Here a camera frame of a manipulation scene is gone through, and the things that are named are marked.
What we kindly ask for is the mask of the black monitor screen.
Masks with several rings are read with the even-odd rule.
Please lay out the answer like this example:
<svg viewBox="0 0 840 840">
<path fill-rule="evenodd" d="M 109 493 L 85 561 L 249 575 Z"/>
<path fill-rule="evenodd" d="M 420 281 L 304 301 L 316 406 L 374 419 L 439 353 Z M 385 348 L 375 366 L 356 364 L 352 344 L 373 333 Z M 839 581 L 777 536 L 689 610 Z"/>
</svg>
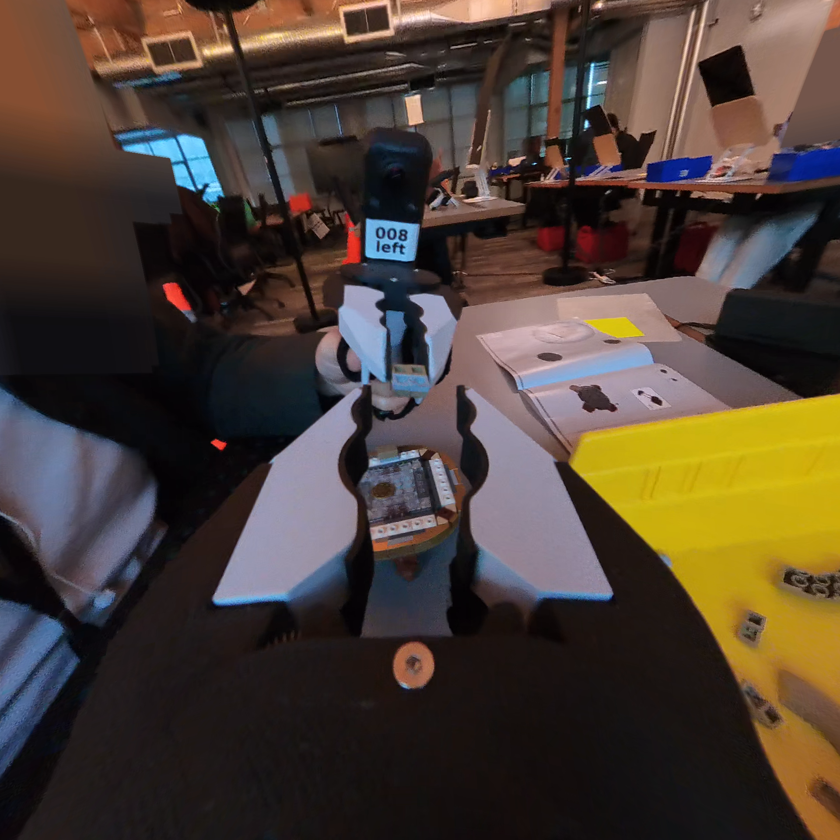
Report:
<svg viewBox="0 0 840 840">
<path fill-rule="evenodd" d="M 362 195 L 364 144 L 357 137 L 310 142 L 306 156 L 316 194 L 338 196 L 344 190 L 354 196 Z"/>
</svg>

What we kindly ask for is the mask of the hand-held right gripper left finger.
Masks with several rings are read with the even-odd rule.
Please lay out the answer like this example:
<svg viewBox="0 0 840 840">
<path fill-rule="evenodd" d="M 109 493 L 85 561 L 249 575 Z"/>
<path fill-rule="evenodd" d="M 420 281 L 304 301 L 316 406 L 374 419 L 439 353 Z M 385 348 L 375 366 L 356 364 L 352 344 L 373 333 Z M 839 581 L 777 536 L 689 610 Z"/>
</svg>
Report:
<svg viewBox="0 0 840 840">
<path fill-rule="evenodd" d="M 371 388 L 344 397 L 275 457 L 213 594 L 215 607 L 313 607 L 361 635 L 374 572 L 366 503 Z"/>
</svg>

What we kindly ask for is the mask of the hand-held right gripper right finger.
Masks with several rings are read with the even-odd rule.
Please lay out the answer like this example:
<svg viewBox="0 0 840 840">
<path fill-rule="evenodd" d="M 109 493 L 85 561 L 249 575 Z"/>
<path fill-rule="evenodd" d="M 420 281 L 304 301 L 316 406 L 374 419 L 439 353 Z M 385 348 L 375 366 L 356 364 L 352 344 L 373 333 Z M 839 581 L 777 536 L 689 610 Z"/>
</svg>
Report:
<svg viewBox="0 0 840 840">
<path fill-rule="evenodd" d="M 545 602 L 611 601 L 555 459 L 464 385 L 456 426 L 466 494 L 449 566 L 451 632 L 476 634 L 498 606 L 529 624 Z"/>
</svg>

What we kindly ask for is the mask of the person's left hand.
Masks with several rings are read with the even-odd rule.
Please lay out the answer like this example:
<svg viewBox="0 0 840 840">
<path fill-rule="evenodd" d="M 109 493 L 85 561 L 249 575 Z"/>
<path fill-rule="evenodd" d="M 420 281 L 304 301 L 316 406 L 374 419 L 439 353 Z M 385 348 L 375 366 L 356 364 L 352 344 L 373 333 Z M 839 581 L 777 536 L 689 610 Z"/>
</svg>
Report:
<svg viewBox="0 0 840 840">
<path fill-rule="evenodd" d="M 371 388 L 373 415 L 382 421 L 403 418 L 417 407 L 411 396 L 397 394 L 388 381 L 380 381 L 372 374 L 369 380 L 362 381 L 361 359 L 348 345 L 337 326 L 322 329 L 319 334 L 315 361 L 318 391 L 321 395 L 346 396 L 366 383 Z"/>
</svg>

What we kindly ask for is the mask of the dark green jacket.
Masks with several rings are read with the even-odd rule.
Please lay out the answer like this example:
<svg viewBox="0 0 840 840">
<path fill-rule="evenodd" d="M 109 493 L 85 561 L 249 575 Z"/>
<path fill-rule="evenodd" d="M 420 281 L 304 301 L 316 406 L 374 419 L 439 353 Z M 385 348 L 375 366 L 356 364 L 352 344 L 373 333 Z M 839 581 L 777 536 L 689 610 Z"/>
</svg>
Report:
<svg viewBox="0 0 840 840">
<path fill-rule="evenodd" d="M 214 477 L 221 453 L 210 439 L 119 378 L 98 374 L 3 374 L 7 391 L 66 425 L 124 445 L 157 479 L 166 511 Z"/>
</svg>

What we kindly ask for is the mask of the black office chair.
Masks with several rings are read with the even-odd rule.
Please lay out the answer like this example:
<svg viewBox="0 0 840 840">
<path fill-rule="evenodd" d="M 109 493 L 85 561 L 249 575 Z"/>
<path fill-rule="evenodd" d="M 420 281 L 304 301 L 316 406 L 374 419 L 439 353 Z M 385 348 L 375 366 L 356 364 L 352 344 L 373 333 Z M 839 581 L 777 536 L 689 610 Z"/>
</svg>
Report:
<svg viewBox="0 0 840 840">
<path fill-rule="evenodd" d="M 217 290 L 221 312 L 232 318 L 239 312 L 258 312 L 268 322 L 279 318 L 285 303 L 268 294 L 270 273 L 252 233 L 242 196 L 220 196 L 217 217 Z"/>
</svg>

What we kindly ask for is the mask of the yellow plastic bin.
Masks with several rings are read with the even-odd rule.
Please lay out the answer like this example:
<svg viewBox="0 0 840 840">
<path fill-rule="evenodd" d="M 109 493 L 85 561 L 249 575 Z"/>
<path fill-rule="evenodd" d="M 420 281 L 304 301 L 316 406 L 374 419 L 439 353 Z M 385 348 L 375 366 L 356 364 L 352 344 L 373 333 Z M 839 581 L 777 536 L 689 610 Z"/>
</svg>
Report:
<svg viewBox="0 0 840 840">
<path fill-rule="evenodd" d="M 585 434 L 571 467 L 670 561 L 735 677 L 778 573 L 838 571 L 838 395 Z"/>
</svg>

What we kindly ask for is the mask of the clear plastic sheet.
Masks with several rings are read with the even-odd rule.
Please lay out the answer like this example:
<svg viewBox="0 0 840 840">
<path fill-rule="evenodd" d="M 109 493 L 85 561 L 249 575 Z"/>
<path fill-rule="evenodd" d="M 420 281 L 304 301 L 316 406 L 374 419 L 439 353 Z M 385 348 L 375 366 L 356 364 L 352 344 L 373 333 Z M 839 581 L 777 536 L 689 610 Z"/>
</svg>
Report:
<svg viewBox="0 0 840 840">
<path fill-rule="evenodd" d="M 563 294 L 556 303 L 559 321 L 583 323 L 586 319 L 625 317 L 646 332 L 644 339 L 626 341 L 645 344 L 678 343 L 683 338 L 645 293 L 588 297 Z"/>
</svg>

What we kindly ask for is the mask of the scattered loose toy bricks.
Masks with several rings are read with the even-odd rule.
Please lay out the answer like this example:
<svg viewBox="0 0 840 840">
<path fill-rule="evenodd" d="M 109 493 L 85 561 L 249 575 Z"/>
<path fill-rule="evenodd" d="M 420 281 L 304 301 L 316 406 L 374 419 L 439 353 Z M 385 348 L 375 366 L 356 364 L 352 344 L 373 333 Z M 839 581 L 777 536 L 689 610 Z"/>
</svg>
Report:
<svg viewBox="0 0 840 840">
<path fill-rule="evenodd" d="M 815 838 L 838 838 L 838 571 L 784 567 L 735 637 L 742 697 L 773 770 Z"/>
</svg>

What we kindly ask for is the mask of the round toy brick model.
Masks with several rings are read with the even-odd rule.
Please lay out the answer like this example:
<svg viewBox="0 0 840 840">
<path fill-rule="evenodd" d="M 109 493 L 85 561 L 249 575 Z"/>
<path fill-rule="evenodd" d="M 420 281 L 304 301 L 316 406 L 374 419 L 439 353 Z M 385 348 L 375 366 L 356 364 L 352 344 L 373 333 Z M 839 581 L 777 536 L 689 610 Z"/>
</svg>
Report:
<svg viewBox="0 0 840 840">
<path fill-rule="evenodd" d="M 414 581 L 427 554 L 459 525 L 467 484 L 448 455 L 427 446 L 384 446 L 369 456 L 358 489 L 377 561 Z"/>
</svg>

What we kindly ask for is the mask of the yellow sticky note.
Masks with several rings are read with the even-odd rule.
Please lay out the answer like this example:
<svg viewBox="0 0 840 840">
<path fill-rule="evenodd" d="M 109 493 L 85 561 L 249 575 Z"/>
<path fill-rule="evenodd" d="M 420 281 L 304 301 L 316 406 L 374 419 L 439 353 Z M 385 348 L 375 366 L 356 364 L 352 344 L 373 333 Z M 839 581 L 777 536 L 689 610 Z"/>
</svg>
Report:
<svg viewBox="0 0 840 840">
<path fill-rule="evenodd" d="M 646 332 L 625 317 L 592 318 L 584 320 L 583 323 L 610 337 L 611 340 L 642 340 L 646 338 Z"/>
</svg>

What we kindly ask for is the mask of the ceiling air vent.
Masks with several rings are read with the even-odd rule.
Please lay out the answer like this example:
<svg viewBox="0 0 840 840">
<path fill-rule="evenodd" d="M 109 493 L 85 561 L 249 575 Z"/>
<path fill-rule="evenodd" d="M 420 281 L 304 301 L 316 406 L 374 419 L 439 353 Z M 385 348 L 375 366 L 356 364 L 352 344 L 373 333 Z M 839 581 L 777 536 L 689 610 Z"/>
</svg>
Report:
<svg viewBox="0 0 840 840">
<path fill-rule="evenodd" d="M 197 70 L 203 67 L 203 57 L 190 31 L 167 35 L 146 35 L 141 45 L 154 73 Z"/>
<path fill-rule="evenodd" d="M 344 4 L 339 8 L 339 22 L 348 45 L 390 38 L 395 32 L 388 1 Z"/>
</svg>

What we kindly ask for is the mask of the metal air duct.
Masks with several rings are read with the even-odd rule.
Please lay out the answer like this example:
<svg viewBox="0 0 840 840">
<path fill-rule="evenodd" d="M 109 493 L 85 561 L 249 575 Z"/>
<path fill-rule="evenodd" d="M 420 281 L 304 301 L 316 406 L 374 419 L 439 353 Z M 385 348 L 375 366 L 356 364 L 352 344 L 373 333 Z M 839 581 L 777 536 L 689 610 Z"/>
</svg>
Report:
<svg viewBox="0 0 840 840">
<path fill-rule="evenodd" d="M 379 38 L 352 45 L 345 44 L 340 25 L 339 6 L 329 16 L 311 17 L 307 21 L 300 21 L 289 26 L 265 28 L 250 35 L 241 35 L 240 43 L 246 57 L 253 60 L 274 60 L 287 56 L 318 55 L 323 51 L 342 51 L 349 47 L 402 44 L 448 30 L 470 32 L 480 28 L 520 26 L 546 18 L 555 8 L 581 5 L 581 2 L 390 3 L 395 29 L 394 35 L 390 38 Z M 194 37 L 203 57 L 203 67 L 197 70 L 220 67 L 234 61 L 235 55 L 228 38 L 218 36 L 209 40 L 199 40 L 196 35 Z M 142 46 L 139 52 L 119 58 L 96 59 L 91 71 L 97 77 L 113 83 L 159 76 L 152 70 Z"/>
</svg>

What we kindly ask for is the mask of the black white handheld device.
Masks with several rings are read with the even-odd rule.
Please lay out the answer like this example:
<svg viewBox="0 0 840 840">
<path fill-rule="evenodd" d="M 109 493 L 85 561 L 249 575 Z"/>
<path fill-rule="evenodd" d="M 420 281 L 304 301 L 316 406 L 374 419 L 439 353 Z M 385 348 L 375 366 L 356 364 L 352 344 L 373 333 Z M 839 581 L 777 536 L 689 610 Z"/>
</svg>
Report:
<svg viewBox="0 0 840 840">
<path fill-rule="evenodd" d="M 459 181 L 459 168 L 441 170 L 432 175 L 427 189 L 426 206 L 435 211 L 447 205 L 456 205 L 455 195 Z"/>
</svg>

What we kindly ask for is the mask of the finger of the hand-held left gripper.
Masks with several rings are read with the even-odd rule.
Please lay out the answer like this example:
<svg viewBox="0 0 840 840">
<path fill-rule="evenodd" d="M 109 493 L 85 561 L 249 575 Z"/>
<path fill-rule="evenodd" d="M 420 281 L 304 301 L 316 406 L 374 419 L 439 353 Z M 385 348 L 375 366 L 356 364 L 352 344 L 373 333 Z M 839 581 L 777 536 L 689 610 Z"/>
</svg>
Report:
<svg viewBox="0 0 840 840">
<path fill-rule="evenodd" d="M 369 287 L 344 287 L 339 307 L 339 331 L 360 361 L 361 381 L 390 384 L 390 337 L 385 325 L 385 294 Z"/>
<path fill-rule="evenodd" d="M 425 383 L 417 380 L 410 393 L 428 394 L 447 374 L 458 319 L 437 293 L 414 294 L 410 301 L 410 364 L 426 372 Z"/>
</svg>

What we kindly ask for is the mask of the black dotted mat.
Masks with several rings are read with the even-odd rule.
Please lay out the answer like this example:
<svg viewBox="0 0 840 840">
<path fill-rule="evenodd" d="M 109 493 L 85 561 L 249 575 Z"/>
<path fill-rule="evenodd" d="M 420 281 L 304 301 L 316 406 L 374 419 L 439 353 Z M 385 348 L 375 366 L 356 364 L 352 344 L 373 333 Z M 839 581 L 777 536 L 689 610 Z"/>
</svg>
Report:
<svg viewBox="0 0 840 840">
<path fill-rule="evenodd" d="M 269 463 L 289 442 L 288 437 L 229 439 L 223 449 L 209 445 L 210 456 L 187 461 L 185 469 L 162 487 L 166 549 L 175 551 L 188 540 L 257 467 Z"/>
</svg>

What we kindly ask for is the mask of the black tablet on stand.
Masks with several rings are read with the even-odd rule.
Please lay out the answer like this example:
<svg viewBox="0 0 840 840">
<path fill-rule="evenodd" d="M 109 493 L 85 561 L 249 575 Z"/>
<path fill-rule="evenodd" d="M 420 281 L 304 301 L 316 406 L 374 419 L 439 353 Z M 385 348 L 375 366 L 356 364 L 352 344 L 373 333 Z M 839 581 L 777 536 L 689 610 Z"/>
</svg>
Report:
<svg viewBox="0 0 840 840">
<path fill-rule="evenodd" d="M 598 165 L 607 168 L 622 165 L 622 156 L 603 107 L 596 104 L 588 108 L 584 115 L 591 132 L 591 146 Z"/>
<path fill-rule="evenodd" d="M 771 139 L 763 103 L 756 95 L 741 45 L 710 56 L 698 64 L 710 104 L 710 123 L 719 146 L 758 148 Z"/>
</svg>

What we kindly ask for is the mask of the person's left forearm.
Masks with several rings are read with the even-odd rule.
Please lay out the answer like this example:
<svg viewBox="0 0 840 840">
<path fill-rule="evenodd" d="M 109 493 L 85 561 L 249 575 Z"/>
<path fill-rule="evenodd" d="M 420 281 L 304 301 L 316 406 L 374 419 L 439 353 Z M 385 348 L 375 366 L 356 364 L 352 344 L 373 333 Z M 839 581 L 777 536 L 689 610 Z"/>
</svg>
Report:
<svg viewBox="0 0 840 840">
<path fill-rule="evenodd" d="M 191 322 L 150 289 L 158 351 L 151 383 L 216 438 L 295 437 L 323 412 L 316 365 L 322 332 L 274 337 Z"/>
</svg>

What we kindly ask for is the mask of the pale top table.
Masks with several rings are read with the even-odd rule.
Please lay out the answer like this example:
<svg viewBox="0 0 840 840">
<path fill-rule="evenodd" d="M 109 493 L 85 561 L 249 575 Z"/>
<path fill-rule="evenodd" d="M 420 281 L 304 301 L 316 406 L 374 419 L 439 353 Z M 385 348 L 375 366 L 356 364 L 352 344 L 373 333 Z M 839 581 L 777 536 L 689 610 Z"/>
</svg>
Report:
<svg viewBox="0 0 840 840">
<path fill-rule="evenodd" d="M 470 203 L 452 201 L 437 209 L 427 207 L 421 226 L 421 245 L 440 240 L 448 242 L 455 238 L 460 258 L 456 270 L 452 269 L 450 257 L 446 258 L 447 268 L 440 271 L 436 265 L 433 273 L 442 281 L 462 277 L 466 273 L 467 241 L 469 235 L 479 230 L 490 234 L 490 238 L 504 236 L 507 233 L 508 220 L 524 214 L 524 203 L 499 197 Z"/>
</svg>

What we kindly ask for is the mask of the grey hooded sweatshirt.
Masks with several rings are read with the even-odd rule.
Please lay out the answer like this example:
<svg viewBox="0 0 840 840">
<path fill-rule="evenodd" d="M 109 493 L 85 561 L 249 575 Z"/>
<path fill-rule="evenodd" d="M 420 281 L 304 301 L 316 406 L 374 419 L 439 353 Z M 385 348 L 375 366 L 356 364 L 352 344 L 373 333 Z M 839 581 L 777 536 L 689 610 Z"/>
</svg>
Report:
<svg viewBox="0 0 840 840">
<path fill-rule="evenodd" d="M 2 388 L 2 774 L 161 543 L 157 508 L 139 455 Z"/>
</svg>

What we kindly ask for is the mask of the black power box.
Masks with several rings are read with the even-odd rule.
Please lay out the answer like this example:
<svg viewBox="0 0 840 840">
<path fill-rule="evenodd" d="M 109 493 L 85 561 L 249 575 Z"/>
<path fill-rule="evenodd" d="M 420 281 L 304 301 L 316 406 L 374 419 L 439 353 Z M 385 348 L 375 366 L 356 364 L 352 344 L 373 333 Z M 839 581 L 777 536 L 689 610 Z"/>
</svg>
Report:
<svg viewBox="0 0 840 840">
<path fill-rule="evenodd" d="M 732 290 L 706 343 L 801 397 L 839 393 L 839 302 Z"/>
</svg>

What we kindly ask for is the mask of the blue plastic bin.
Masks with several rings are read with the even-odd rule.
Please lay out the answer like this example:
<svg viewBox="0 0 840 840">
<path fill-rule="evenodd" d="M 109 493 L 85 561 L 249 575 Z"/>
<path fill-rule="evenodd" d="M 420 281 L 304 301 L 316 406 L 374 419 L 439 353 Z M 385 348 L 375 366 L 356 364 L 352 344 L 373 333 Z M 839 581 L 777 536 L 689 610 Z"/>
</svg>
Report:
<svg viewBox="0 0 840 840">
<path fill-rule="evenodd" d="M 647 164 L 646 182 L 672 183 L 695 181 L 706 176 L 711 169 L 711 155 L 680 157 Z"/>
<path fill-rule="evenodd" d="M 775 154 L 767 175 L 769 183 L 818 181 L 839 176 L 839 146 L 820 145 Z"/>
</svg>

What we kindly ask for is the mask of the open instruction booklet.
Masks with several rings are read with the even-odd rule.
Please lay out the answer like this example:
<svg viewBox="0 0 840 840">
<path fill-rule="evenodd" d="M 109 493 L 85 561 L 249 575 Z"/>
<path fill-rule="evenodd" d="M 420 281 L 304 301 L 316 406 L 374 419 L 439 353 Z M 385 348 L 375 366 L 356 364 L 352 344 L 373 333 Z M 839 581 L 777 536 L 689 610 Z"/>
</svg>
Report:
<svg viewBox="0 0 840 840">
<path fill-rule="evenodd" d="M 608 339 L 582 322 L 487 332 L 478 341 L 571 453 L 588 433 L 728 410 L 656 363 L 646 344 Z"/>
</svg>

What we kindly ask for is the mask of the wooden top work table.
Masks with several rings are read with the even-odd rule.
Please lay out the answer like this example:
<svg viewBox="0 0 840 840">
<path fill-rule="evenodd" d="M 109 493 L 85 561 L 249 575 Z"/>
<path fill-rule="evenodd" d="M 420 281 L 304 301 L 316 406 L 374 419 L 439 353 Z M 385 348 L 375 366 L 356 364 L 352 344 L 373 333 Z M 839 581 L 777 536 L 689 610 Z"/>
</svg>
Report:
<svg viewBox="0 0 840 840">
<path fill-rule="evenodd" d="M 582 178 L 580 188 L 625 187 L 638 191 L 646 207 L 654 207 L 653 231 L 647 247 L 642 278 L 663 279 L 673 268 L 681 230 L 689 212 L 725 216 L 771 215 L 819 203 L 815 224 L 799 240 L 799 258 L 782 279 L 787 291 L 804 291 L 816 275 L 828 244 L 838 240 L 839 177 L 799 182 L 769 182 L 766 177 L 746 180 L 685 180 L 647 182 L 628 174 L 612 179 Z"/>
</svg>

